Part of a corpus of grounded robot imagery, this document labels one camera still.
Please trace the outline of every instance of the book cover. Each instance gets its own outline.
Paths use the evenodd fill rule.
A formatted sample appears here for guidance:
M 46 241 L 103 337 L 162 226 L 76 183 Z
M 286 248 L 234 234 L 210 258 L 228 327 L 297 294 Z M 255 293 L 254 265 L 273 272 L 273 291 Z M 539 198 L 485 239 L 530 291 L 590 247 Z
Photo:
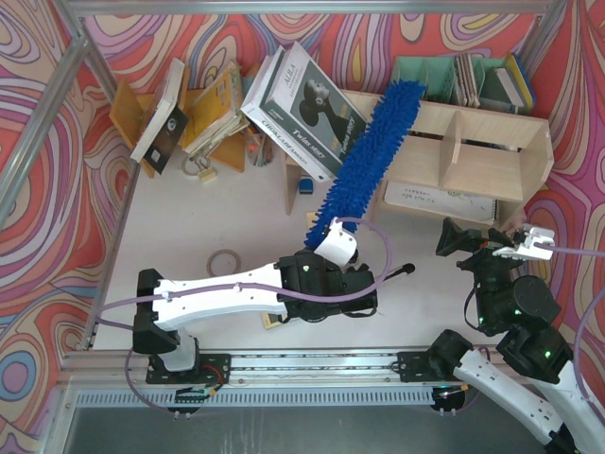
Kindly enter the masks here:
M 481 90 L 481 97 L 510 103 L 519 108 L 523 108 L 525 105 L 507 68 L 492 68 L 488 71 Z
M 145 159 L 160 174 L 188 124 L 178 107 L 184 63 L 173 59 L 143 114 L 141 133 L 130 158 Z
M 273 56 L 265 57 L 258 74 L 252 82 L 244 102 L 242 112 L 265 134 L 267 134 L 280 148 L 282 148 L 296 163 L 301 166 L 314 180 L 325 182 L 330 179 L 328 170 L 321 166 L 317 160 L 307 154 L 298 142 L 279 128 L 271 118 L 261 109 L 263 99 L 267 97 L 270 82 L 274 80 L 279 69 L 279 61 L 285 51 L 280 46 Z
M 339 168 L 366 129 L 365 118 L 300 44 L 280 66 L 263 108 L 273 109 L 280 126 L 326 167 Z
M 184 151 L 192 154 L 207 147 L 218 133 L 223 134 L 221 140 L 231 135 L 231 128 L 236 129 L 243 119 L 243 114 L 239 112 L 242 101 L 239 67 L 230 61 L 189 108 L 190 124 L 182 143 Z
M 385 202 L 489 225 L 496 219 L 494 199 L 414 184 L 389 182 Z

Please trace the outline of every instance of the black bracket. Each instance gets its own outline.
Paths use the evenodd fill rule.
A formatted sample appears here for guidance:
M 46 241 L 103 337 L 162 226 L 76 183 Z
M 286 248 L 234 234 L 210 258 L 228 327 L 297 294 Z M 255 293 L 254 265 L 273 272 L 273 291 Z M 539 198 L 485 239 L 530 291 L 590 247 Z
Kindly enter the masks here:
M 399 352 L 393 372 L 399 374 L 399 379 L 405 383 L 458 381 L 453 375 L 438 376 L 431 368 L 429 358 L 429 352 Z
M 220 381 L 215 371 L 218 371 L 222 376 L 222 384 L 228 384 L 231 374 L 231 355 L 227 353 L 200 353 L 194 368 L 182 372 L 166 370 L 162 359 L 157 355 L 152 355 L 149 357 L 145 382 L 148 385 L 214 385 Z

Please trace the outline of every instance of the metal bar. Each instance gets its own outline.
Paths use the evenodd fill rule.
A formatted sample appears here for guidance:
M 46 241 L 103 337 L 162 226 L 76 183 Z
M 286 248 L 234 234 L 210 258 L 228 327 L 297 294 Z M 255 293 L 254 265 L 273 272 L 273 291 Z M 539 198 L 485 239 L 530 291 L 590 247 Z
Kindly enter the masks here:
M 69 0 L 77 17 L 103 14 L 538 13 L 552 0 Z
M 118 248 L 120 246 L 120 242 L 122 241 L 124 229 L 126 228 L 126 221 L 129 216 L 132 198 L 134 197 L 134 190 L 136 189 L 136 184 L 139 181 L 140 171 L 141 166 L 137 164 L 134 170 L 132 171 L 132 174 L 130 175 L 130 181 L 128 183 L 128 187 L 126 188 L 126 194 L 124 197 L 124 203 L 122 205 L 120 215 L 117 221 L 117 230 L 115 232 L 115 235 L 113 236 L 112 244 L 109 248 L 105 261 L 105 266 L 103 267 L 103 272 L 101 274 L 101 279 L 99 280 L 97 286 L 95 301 L 93 302 L 93 306 L 91 307 L 88 320 L 86 322 L 86 325 L 84 326 L 84 332 L 82 333 L 83 348 L 89 348 L 92 346 L 93 331 L 95 330 L 96 324 L 96 318 L 94 317 L 94 315 L 101 307 L 105 305 L 105 299 L 107 298 L 107 292 L 109 290 L 110 282 L 112 280 L 113 267 L 115 266 Z
M 83 36 L 88 40 L 89 54 L 86 56 L 86 63 L 90 66 L 91 71 L 93 71 L 108 100 L 113 102 L 117 90 L 117 81 L 112 69 L 96 45 L 95 40 L 90 36 L 86 25 L 76 16 L 69 0 L 53 0 L 53 4 L 72 37 L 78 38 Z
M 531 78 L 535 70 L 532 63 L 544 50 L 544 46 L 548 44 L 550 38 L 558 32 L 566 4 L 566 0 L 552 0 L 552 5 L 548 8 L 546 14 L 543 17 L 536 18 L 537 22 L 519 52 L 519 60 L 523 64 L 528 77 Z
M 75 387 L 68 387 L 67 390 L 62 391 L 57 410 L 50 413 L 52 420 L 48 424 L 49 433 L 48 437 L 42 440 L 41 452 L 45 454 L 64 452 L 69 430 L 74 421 L 78 395 L 79 390 Z
M 424 351 L 425 348 L 378 349 L 320 349 L 320 350 L 213 350 L 203 353 L 231 353 L 230 386 L 306 387 L 317 386 L 392 386 L 399 384 L 399 376 L 390 370 L 390 364 L 400 351 Z M 517 375 L 493 348 L 492 364 L 503 374 L 517 381 Z M 125 351 L 88 351 L 68 354 L 63 362 L 59 383 L 85 382 L 93 387 L 124 384 Z M 147 371 L 147 357 L 136 355 L 130 362 L 131 375 L 143 380 Z
M 0 228 L 9 217 L 88 49 L 88 40 L 84 37 L 69 44 L 9 156 L 0 175 Z

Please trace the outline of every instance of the notebook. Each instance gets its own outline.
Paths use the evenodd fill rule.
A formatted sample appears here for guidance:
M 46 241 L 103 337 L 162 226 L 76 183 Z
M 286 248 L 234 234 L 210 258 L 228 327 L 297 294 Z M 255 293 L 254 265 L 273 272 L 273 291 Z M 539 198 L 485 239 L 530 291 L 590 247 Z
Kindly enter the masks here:
M 488 225 L 496 220 L 495 199 L 414 184 L 389 182 L 385 202 Z

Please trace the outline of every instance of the tape roll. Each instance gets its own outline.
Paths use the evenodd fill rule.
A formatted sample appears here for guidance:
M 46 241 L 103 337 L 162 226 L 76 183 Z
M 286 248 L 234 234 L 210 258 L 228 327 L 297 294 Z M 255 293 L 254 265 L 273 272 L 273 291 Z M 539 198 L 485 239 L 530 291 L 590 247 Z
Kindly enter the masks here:
M 223 254 L 230 255 L 235 259 L 235 268 L 233 269 L 231 274 L 235 274 L 239 271 L 239 268 L 241 266 L 241 259 L 239 258 L 239 255 L 237 255 L 237 253 L 235 251 L 232 251 L 231 249 L 221 249 L 220 251 L 216 251 L 215 253 L 210 255 L 210 257 L 208 257 L 208 260 L 206 261 L 206 271 L 208 272 L 208 275 L 210 277 L 216 277 L 216 274 L 212 271 L 212 264 L 219 255 Z

